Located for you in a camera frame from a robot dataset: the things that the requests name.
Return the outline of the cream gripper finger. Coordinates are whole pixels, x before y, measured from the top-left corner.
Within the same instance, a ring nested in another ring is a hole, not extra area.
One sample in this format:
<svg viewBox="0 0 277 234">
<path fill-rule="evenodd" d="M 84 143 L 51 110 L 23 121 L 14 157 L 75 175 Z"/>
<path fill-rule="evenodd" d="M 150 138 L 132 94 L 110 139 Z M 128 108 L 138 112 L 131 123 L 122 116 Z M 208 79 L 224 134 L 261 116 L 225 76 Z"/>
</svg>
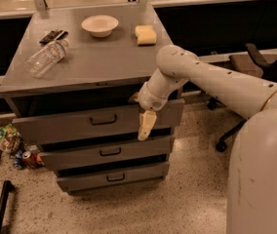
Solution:
<svg viewBox="0 0 277 234">
<path fill-rule="evenodd" d="M 145 110 L 139 115 L 138 140 L 144 141 L 153 129 L 157 115 L 152 110 Z"/>
</svg>

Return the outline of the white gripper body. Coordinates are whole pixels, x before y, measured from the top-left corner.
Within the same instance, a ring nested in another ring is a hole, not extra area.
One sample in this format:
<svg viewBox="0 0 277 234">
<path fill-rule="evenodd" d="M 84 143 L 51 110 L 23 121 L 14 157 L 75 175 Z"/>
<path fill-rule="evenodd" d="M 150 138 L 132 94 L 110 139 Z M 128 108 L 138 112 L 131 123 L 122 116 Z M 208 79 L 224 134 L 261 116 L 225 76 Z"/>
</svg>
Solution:
<svg viewBox="0 0 277 234">
<path fill-rule="evenodd" d="M 159 111 L 168 101 L 168 93 L 161 86 L 144 83 L 138 92 L 132 94 L 129 102 L 137 102 L 144 110 Z"/>
</svg>

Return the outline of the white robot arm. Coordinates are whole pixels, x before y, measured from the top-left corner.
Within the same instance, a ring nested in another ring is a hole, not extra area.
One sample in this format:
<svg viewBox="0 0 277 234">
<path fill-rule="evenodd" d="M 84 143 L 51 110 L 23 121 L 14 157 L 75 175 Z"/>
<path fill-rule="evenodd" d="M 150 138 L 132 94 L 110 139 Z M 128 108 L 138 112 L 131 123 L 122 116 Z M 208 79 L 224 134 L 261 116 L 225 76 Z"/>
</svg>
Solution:
<svg viewBox="0 0 277 234">
<path fill-rule="evenodd" d="M 175 45 L 159 49 L 156 70 L 137 95 L 148 138 L 171 92 L 192 82 L 246 120 L 231 151 L 226 234 L 277 234 L 277 83 L 204 63 Z"/>
</svg>

